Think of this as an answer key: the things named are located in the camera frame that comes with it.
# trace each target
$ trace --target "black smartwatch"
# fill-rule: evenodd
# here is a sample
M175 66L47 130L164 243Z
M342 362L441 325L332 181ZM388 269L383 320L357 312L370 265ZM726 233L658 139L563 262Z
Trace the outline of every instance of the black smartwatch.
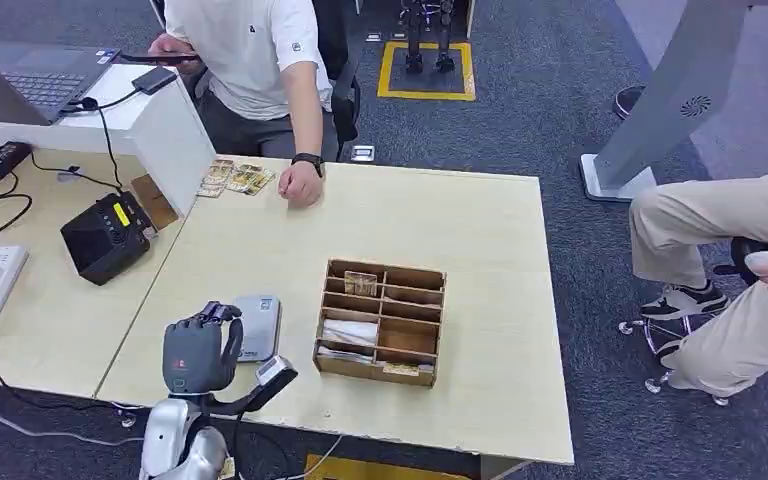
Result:
M316 173L319 175L319 178L322 178L322 157L310 153L299 153L293 157L293 161L290 163L290 165L295 165L298 162L310 162L313 164L313 168L316 169Z

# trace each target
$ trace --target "laptop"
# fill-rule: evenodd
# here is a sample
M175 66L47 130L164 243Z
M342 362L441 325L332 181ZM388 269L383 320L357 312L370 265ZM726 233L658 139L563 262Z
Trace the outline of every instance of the laptop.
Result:
M113 48L0 42L0 122L51 125L118 54Z

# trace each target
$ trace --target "laptop keyboard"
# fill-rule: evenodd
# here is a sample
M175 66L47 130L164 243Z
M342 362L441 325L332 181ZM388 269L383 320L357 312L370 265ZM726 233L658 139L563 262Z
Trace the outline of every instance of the laptop keyboard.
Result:
M31 105L42 108L57 107L75 96L86 75L67 73L3 73L4 78L19 91Z

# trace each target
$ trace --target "gray kiosk stand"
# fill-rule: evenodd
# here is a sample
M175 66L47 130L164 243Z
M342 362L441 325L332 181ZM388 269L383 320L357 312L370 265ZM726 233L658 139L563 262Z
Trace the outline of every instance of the gray kiosk stand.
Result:
M630 202L657 185L649 165L722 109L749 7L767 5L768 0L688 0L631 115L601 152L581 156L588 198Z

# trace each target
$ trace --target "humanoid robot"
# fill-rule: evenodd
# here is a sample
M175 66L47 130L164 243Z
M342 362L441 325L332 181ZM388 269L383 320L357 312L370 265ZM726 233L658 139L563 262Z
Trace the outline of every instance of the humanoid robot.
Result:
M256 372L258 384L245 397L223 403L212 392L234 379L243 340L240 309L209 302L204 309L166 328L163 380L169 397L151 409L143 443L140 480L216 480L228 452L225 438L210 426L210 415L260 410L298 373L275 356ZM229 323L222 348L222 324Z
M405 61L408 73L422 72L422 53L419 51L419 42L422 39L423 29L432 29L432 25L435 24L438 37L435 68L440 73L455 69L455 61L449 56L454 6L454 0L402 0L399 20L407 25L408 54Z

